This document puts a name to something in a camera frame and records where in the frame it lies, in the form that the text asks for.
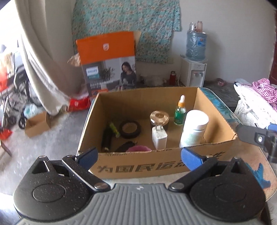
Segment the white plastic bag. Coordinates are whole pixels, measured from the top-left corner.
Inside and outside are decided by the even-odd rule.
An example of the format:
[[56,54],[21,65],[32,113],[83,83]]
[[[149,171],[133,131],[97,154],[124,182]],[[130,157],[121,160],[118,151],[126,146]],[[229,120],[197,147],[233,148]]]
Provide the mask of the white plastic bag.
[[276,124],[276,111],[252,87],[236,82],[234,89],[239,96],[234,114],[242,124],[258,128]]

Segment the beach print table mat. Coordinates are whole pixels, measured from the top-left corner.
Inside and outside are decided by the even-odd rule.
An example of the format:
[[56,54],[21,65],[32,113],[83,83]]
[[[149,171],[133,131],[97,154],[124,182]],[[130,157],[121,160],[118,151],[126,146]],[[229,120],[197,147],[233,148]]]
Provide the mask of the beach print table mat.
[[[210,118],[200,145],[193,147],[193,150],[222,161],[240,157],[254,170],[263,165],[263,176],[271,183],[265,193],[271,197],[276,191],[276,176],[265,155],[259,147],[238,139],[233,127],[199,88],[149,88],[100,94],[92,105],[87,124],[86,138],[100,152],[92,172],[112,182],[166,185],[187,174],[188,169],[181,161],[179,147],[183,128],[170,122],[166,146],[156,149],[150,125],[151,112],[162,110],[172,115],[181,96],[185,96],[187,109],[202,110]],[[134,142],[148,147],[148,152],[117,153],[116,149],[125,143],[123,138],[113,138],[111,151],[103,151],[101,142],[108,123],[119,126],[124,120],[135,120],[140,124],[141,133]]]

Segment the pink knitted cloth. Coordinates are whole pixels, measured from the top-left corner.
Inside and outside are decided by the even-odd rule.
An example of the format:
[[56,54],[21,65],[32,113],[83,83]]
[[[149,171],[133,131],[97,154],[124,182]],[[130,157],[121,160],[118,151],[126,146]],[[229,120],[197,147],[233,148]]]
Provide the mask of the pink knitted cloth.
[[262,96],[272,107],[276,108],[276,88],[270,84],[269,79],[262,78],[252,83],[252,88]]

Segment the orange Philips box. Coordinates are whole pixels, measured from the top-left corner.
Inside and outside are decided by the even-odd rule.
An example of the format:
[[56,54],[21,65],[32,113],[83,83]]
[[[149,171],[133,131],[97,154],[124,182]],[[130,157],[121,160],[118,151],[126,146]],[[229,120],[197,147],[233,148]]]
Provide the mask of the orange Philips box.
[[89,97],[136,87],[135,35],[134,31],[120,31],[77,39]]

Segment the beige curtain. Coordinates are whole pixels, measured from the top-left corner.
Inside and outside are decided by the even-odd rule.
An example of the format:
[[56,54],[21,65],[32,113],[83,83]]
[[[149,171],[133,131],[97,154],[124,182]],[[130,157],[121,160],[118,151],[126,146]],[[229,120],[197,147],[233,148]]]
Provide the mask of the beige curtain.
[[84,83],[82,69],[68,64],[74,55],[75,1],[14,1],[19,47],[27,76],[50,115],[69,104]]

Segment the green small tube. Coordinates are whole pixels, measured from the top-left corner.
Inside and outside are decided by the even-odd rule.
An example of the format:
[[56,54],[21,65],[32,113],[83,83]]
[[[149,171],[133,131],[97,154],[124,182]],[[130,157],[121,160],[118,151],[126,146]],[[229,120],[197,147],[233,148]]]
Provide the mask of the green small tube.
[[120,132],[117,130],[116,126],[114,125],[114,123],[110,123],[109,124],[110,129],[113,131],[113,133],[115,134],[116,138],[120,137]]

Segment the green dropper bottle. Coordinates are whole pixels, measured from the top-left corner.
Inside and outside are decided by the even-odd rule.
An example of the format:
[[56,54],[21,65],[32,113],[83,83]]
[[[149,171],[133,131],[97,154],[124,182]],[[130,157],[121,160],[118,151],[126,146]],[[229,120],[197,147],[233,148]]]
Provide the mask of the green dropper bottle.
[[186,117],[185,95],[182,95],[180,97],[180,100],[177,104],[177,108],[175,110],[174,123],[176,125],[184,124],[185,117]]

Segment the white power adapter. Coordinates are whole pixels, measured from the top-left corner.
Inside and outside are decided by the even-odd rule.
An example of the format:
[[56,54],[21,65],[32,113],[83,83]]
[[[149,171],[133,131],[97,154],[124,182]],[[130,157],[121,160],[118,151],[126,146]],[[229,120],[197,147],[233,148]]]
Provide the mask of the white power adapter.
[[162,126],[152,127],[152,141],[156,150],[162,150],[166,148],[167,133]]

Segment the tape roll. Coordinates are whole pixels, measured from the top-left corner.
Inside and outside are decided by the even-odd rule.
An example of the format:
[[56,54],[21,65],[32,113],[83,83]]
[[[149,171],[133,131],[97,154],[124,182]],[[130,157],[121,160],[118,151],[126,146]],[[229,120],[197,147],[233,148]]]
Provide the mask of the tape roll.
[[141,126],[137,121],[126,120],[119,125],[119,132],[124,139],[133,139],[140,135]]

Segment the wheelchair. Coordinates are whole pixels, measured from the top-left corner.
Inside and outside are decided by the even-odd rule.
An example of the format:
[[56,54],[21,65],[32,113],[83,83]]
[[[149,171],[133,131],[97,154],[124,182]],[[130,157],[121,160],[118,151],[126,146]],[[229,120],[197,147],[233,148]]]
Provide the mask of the wheelchair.
[[18,125],[24,130],[27,117],[24,110],[32,102],[29,92],[30,81],[20,59],[15,54],[8,58],[12,71],[7,75],[7,88],[1,92],[1,129]]

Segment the white plastic jar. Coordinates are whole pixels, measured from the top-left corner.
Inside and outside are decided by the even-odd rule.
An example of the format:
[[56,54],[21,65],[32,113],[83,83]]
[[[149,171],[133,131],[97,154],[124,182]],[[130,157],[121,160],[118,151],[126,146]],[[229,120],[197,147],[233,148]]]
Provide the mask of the white plastic jar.
[[199,145],[207,128],[209,117],[200,110],[190,110],[185,118],[179,147]]

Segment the gold lid black jar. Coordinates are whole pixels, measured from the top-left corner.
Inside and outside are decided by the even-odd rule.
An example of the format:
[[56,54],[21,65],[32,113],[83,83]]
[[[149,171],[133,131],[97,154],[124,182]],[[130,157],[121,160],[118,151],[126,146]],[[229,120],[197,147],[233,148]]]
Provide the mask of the gold lid black jar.
[[165,131],[167,131],[169,126],[169,114],[164,111],[153,111],[150,114],[150,124],[151,127],[162,126]]

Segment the blue water bottle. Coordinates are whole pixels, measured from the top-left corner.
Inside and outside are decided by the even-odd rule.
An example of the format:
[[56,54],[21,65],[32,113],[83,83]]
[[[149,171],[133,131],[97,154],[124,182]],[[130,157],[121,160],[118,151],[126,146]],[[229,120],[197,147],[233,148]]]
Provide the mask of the blue water bottle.
[[192,61],[205,59],[207,34],[196,31],[187,31],[186,57]]

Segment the black cylinder object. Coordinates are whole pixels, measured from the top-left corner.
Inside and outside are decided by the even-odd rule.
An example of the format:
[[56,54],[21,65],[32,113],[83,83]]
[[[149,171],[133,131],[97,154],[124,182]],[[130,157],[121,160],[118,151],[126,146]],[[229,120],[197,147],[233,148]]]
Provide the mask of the black cylinder object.
[[110,151],[112,137],[113,137],[112,130],[110,128],[106,128],[102,135],[102,141],[101,141],[101,151],[102,152]]

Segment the black oval object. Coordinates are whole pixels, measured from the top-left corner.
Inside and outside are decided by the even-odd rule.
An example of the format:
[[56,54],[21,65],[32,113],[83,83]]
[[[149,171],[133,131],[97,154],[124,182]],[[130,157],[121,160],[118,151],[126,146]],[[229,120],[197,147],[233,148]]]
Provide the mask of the black oval object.
[[118,147],[115,152],[126,152],[129,148],[134,147],[136,145],[133,141],[128,141],[124,144],[122,144],[120,147]]

